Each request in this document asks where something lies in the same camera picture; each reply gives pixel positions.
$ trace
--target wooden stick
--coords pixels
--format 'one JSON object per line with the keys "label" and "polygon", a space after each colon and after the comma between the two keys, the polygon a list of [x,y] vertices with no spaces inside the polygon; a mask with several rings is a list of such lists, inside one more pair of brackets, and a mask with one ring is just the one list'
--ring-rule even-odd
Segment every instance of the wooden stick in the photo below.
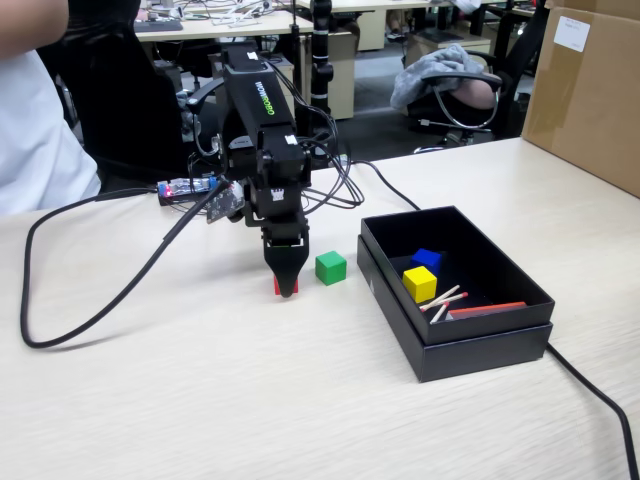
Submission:
{"label": "wooden stick", "polygon": [[451,290],[449,290],[448,292],[443,293],[442,295],[440,295],[438,298],[436,298],[435,300],[433,300],[431,303],[426,304],[424,307],[420,307],[420,310],[422,310],[423,312],[426,312],[427,310],[429,310],[431,307],[433,307],[434,305],[439,305],[439,301],[440,300],[444,300],[445,298],[447,298],[449,295],[451,295],[452,293],[454,293],[456,290],[458,290],[460,288],[460,285],[456,285],[455,287],[453,287]]}
{"label": "wooden stick", "polygon": [[443,303],[442,306],[440,307],[440,310],[438,310],[438,313],[435,314],[435,316],[431,319],[431,322],[429,322],[429,324],[433,325],[434,323],[436,323],[448,306],[449,306],[449,302]]}
{"label": "wooden stick", "polygon": [[460,300],[461,298],[468,297],[469,294],[467,292],[461,293],[460,295],[454,295],[453,297],[445,298],[444,300],[440,300],[436,305],[442,305],[444,302],[455,302],[456,300]]}

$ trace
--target chair armrest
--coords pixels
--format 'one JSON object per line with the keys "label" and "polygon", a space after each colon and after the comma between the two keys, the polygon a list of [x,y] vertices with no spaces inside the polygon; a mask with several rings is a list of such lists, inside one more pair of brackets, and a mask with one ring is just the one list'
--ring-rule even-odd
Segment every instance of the chair armrest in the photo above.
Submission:
{"label": "chair armrest", "polygon": [[502,79],[483,75],[481,73],[467,73],[467,72],[448,72],[448,73],[434,73],[422,77],[422,81],[432,87],[438,86],[439,80],[445,80],[447,78],[459,78],[460,80],[480,80],[485,82],[491,87],[491,91],[497,92],[502,86]]}
{"label": "chair armrest", "polygon": [[498,61],[497,57],[494,57],[493,55],[489,55],[488,53],[476,52],[475,50],[467,50],[467,53],[472,57],[482,58],[485,62],[487,62],[487,65],[489,65],[490,67],[493,67]]}
{"label": "chair armrest", "polygon": [[187,108],[194,115],[199,115],[204,106],[205,99],[213,93],[213,91],[224,83],[222,78],[214,79],[193,93],[187,100]]}

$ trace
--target white label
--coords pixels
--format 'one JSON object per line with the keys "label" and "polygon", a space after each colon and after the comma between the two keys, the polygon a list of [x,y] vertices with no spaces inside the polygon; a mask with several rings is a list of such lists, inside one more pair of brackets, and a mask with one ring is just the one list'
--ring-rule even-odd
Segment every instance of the white label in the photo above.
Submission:
{"label": "white label", "polygon": [[582,53],[591,25],[572,18],[560,17],[554,43]]}
{"label": "white label", "polygon": [[282,188],[271,189],[271,198],[273,199],[274,202],[281,202],[282,200],[284,200],[284,189]]}

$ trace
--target green cube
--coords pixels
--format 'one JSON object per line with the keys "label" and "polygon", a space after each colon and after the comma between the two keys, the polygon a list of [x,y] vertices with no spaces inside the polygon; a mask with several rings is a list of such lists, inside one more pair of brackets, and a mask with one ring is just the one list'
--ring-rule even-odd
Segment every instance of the green cube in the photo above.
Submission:
{"label": "green cube", "polygon": [[316,257],[316,277],[325,285],[333,285],[347,278],[347,261],[337,252]]}

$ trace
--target robotic arm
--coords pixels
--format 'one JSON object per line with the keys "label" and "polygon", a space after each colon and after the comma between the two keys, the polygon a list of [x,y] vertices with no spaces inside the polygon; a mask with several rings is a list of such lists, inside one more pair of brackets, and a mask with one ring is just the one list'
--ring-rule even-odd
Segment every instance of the robotic arm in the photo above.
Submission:
{"label": "robotic arm", "polygon": [[[310,155],[298,145],[295,121],[275,72],[255,47],[230,45],[223,61],[224,86],[216,95],[220,158],[224,176],[238,182],[244,195],[244,206],[229,218],[244,217],[247,226],[261,228],[265,261],[282,296],[289,297],[309,256],[301,197],[311,185]],[[194,114],[219,86],[222,82],[191,97],[188,105]]]}

